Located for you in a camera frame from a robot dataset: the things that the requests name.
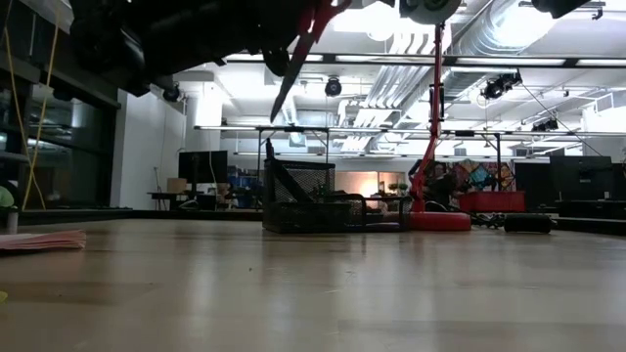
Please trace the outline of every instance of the overhead rail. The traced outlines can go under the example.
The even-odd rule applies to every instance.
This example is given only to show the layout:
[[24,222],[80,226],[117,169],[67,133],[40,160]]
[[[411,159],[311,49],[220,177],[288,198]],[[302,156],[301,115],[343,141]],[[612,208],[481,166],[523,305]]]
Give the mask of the overhead rail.
[[[262,57],[248,54],[231,55],[228,64],[263,64]],[[434,66],[434,55],[399,54],[311,54],[305,62],[311,65],[385,65]],[[499,67],[499,68],[626,68],[626,59],[576,56],[456,56],[444,55],[447,67]]]
[[[412,135],[429,135],[425,129],[395,129],[395,128],[349,128],[349,127],[312,127],[312,126],[195,126],[197,130],[208,131],[282,131],[282,132],[320,132],[320,133],[363,133],[363,134],[379,134],[379,133],[408,133]],[[504,131],[504,130],[442,130],[442,136],[454,135],[456,137],[474,137],[474,136],[527,136],[527,137],[626,137],[626,132],[532,132],[532,131]]]

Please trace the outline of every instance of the paper stack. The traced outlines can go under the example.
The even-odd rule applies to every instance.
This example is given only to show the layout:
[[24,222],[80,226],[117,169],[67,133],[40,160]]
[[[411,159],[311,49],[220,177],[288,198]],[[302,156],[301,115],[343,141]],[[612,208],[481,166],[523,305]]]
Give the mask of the paper stack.
[[85,244],[87,235],[84,231],[0,236],[0,250],[82,249]]

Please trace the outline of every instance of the desk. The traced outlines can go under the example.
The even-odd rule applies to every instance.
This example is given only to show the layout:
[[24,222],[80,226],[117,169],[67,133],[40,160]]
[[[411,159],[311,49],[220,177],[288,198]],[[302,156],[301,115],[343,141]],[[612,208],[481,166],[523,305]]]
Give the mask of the desk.
[[162,200],[169,200],[169,211],[174,211],[179,205],[179,197],[186,197],[186,194],[172,194],[172,193],[158,193],[158,192],[148,192],[148,195],[152,197],[153,200],[156,200],[156,209],[161,210],[160,202]]

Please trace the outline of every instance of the window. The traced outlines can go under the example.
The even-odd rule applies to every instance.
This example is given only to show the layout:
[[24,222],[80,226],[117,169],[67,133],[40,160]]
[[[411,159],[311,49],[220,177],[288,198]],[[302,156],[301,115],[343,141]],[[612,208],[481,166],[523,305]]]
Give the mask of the window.
[[0,89],[0,122],[9,124],[11,121],[12,93],[8,89]]
[[[32,87],[28,114],[28,152],[34,155],[41,125],[34,176],[46,208],[108,206],[111,190],[114,110],[103,110],[66,91],[39,84]],[[47,98],[46,114],[42,117]],[[25,192],[30,168],[24,166],[20,188]],[[26,207],[41,208],[39,194],[31,187]]]
[[[34,146],[35,140],[29,139],[31,155],[34,154]],[[48,208],[108,205],[111,174],[107,173],[108,170],[101,156],[39,142],[34,175]],[[31,188],[27,207],[41,208],[34,187]]]
[[41,84],[33,87],[33,109],[28,121],[31,131],[39,126],[46,97],[46,115],[41,123],[43,136],[92,150],[111,148],[114,115],[107,115],[104,110],[81,102],[65,91],[55,91]]
[[7,150],[7,134],[0,132],[0,152]]

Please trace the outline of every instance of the yellow rope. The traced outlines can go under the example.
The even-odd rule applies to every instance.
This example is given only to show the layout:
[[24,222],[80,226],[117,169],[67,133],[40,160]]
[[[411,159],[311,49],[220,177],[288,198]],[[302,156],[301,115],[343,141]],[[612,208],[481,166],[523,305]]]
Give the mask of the yellow rope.
[[[52,80],[52,70],[55,66],[55,54],[57,52],[57,39],[59,38],[59,5],[57,5],[56,19],[55,19],[55,36],[52,39],[52,52],[50,53],[50,64],[48,65],[48,78],[46,80],[46,88],[50,90],[50,81]],[[39,156],[39,140],[41,139],[41,130],[43,128],[43,120],[46,117],[46,108],[48,107],[48,95],[43,98],[43,104],[41,107],[41,116],[39,117],[39,126],[37,127],[37,140],[35,142],[35,153],[32,158],[32,166],[30,167],[30,175],[28,176],[28,187],[26,187],[25,199],[28,199],[30,195],[30,187],[34,179],[35,165],[37,164],[37,157]],[[22,211],[25,210],[26,202],[22,205]]]
[[[32,163],[32,160],[30,159],[30,152],[28,151],[28,136],[26,136],[26,132],[23,128],[22,110],[20,109],[20,101],[18,99],[18,89],[16,87],[16,76],[15,76],[15,70],[13,68],[13,56],[11,55],[11,39],[9,36],[9,30],[7,29],[6,26],[4,27],[4,36],[7,40],[7,58],[9,60],[9,72],[11,73],[11,86],[13,88],[13,99],[15,100],[15,104],[16,104],[16,112],[18,114],[18,123],[20,124],[20,132],[22,132],[23,149],[24,149],[24,152],[26,153],[26,158],[28,159],[28,166],[32,170],[33,163]],[[39,194],[39,200],[41,200],[41,206],[45,210],[46,202],[43,199],[43,194],[41,193],[41,189],[39,188],[39,185],[37,184],[37,180],[33,180],[33,181],[35,184],[35,188],[37,189],[37,193]],[[25,198],[22,202],[22,211],[25,209],[27,202],[28,202],[28,198]]]

